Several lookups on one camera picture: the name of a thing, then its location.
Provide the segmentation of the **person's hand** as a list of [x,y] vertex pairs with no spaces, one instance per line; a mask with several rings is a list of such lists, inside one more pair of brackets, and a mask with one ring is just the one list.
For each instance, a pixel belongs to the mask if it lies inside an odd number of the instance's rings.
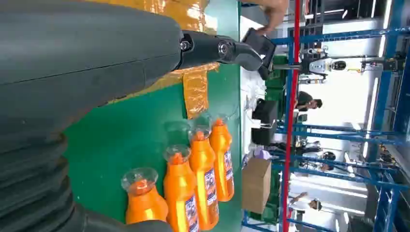
[[260,35],[266,35],[279,26],[283,22],[289,6],[288,0],[254,0],[253,3],[264,7],[264,12],[268,16],[267,25],[257,29]]

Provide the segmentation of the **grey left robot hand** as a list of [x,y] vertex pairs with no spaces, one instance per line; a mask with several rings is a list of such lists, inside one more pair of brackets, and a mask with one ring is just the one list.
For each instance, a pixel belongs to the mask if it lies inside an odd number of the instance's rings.
[[73,199],[63,131],[93,108],[175,70],[262,59],[227,36],[182,30],[172,18],[78,0],[0,3],[0,229],[3,232],[169,232],[125,225]]

